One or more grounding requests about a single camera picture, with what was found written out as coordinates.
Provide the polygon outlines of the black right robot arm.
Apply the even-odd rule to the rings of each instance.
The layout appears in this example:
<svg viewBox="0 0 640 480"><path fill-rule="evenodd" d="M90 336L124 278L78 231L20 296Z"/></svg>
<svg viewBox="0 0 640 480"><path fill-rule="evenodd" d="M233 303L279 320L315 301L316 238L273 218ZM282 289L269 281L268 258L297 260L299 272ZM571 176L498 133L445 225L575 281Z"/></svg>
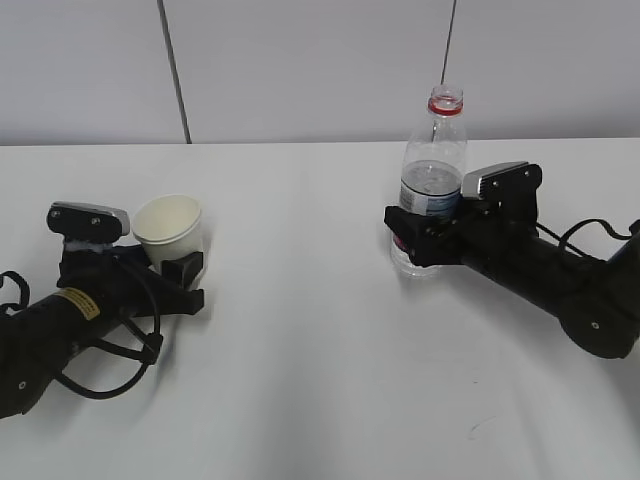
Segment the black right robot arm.
<svg viewBox="0 0 640 480"><path fill-rule="evenodd" d="M540 238L535 212L464 200L449 220L388 206L384 223L419 267L463 265L555 317L580 348L627 357L639 339L639 225L627 234L598 223L622 247L602 260L569 250L581 221L554 243Z"/></svg>

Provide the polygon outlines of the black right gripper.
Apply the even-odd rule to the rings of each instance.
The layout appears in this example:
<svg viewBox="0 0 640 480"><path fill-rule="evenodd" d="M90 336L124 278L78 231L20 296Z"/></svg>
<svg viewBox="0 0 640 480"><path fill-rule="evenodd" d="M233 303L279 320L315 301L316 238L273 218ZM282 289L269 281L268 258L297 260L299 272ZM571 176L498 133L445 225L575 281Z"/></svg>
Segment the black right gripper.
<svg viewBox="0 0 640 480"><path fill-rule="evenodd" d="M540 271L537 200L462 200L452 216L427 217L387 206L384 223L412 265L466 265L482 272Z"/></svg>

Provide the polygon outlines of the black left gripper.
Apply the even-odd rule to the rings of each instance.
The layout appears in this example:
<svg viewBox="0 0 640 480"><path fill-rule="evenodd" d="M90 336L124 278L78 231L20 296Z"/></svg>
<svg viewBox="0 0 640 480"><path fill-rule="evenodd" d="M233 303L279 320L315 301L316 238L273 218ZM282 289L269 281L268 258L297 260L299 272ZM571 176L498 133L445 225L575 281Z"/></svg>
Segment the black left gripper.
<svg viewBox="0 0 640 480"><path fill-rule="evenodd" d="M204 291L194 287L204 269L204 253L163 260L157 273L140 245L115 246L101 252L64 251L59 287L96 291L105 302L138 317L194 315L203 309Z"/></svg>

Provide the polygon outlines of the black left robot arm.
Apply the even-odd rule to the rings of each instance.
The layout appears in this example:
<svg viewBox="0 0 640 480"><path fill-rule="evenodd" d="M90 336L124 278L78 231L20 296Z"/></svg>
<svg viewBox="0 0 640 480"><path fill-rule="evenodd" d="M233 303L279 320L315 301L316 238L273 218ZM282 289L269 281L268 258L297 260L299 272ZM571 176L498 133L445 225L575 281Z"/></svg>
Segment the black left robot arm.
<svg viewBox="0 0 640 480"><path fill-rule="evenodd" d="M21 275L2 273L20 290L18 301L1 306L2 417L26 414L53 381L94 400L130 390L159 359L162 318L203 308L204 292L193 286L203 268L201 251L164 260L159 272L140 246L66 252L56 291L35 303ZM88 349L134 360L139 368L119 387L91 390L64 372Z"/></svg>

